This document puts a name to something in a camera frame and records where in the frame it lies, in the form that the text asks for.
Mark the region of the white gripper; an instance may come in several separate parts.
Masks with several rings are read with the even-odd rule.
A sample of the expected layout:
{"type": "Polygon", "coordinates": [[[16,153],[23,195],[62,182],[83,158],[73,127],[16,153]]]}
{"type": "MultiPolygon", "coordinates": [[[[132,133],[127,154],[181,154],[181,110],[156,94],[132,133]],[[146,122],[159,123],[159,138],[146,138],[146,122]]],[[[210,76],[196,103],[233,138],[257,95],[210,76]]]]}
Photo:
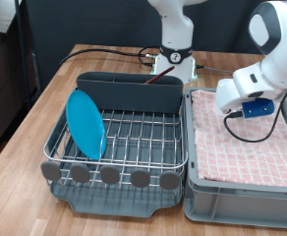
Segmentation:
{"type": "Polygon", "coordinates": [[[243,97],[238,90],[238,83],[234,79],[222,79],[218,82],[215,93],[215,112],[227,115],[242,108],[243,97]]]}

